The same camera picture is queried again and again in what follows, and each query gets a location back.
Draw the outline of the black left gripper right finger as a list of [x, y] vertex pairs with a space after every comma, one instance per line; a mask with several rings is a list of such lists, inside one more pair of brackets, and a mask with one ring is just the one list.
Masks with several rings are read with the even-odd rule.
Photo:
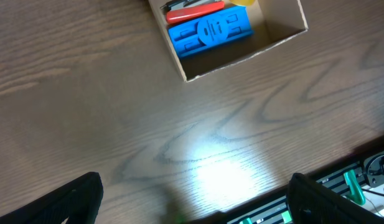
[[286, 203], [294, 224], [384, 224], [384, 218], [300, 173], [289, 181]]

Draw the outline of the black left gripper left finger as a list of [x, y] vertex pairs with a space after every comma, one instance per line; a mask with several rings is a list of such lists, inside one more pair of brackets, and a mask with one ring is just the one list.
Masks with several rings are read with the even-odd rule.
[[88, 172], [33, 202], [0, 217], [2, 224], [94, 224], [103, 198], [97, 172]]

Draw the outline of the brown cardboard box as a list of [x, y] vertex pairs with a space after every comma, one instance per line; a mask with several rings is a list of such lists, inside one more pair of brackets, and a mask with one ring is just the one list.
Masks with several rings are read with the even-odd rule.
[[[179, 58], [168, 30], [179, 24], [168, 24], [160, 7], [169, 1], [149, 0], [150, 7], [163, 34], [180, 76], [191, 82], [208, 73], [238, 64], [262, 54], [308, 30], [300, 0], [255, 0], [246, 11], [254, 33], [247, 37], [219, 45], [204, 52]], [[228, 9], [237, 5], [224, 1]]]

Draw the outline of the yellow tape roll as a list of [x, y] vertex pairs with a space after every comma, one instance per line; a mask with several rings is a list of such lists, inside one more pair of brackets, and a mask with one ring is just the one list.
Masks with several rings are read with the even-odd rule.
[[232, 4], [237, 6], [252, 6], [255, 2], [255, 0], [229, 0]]

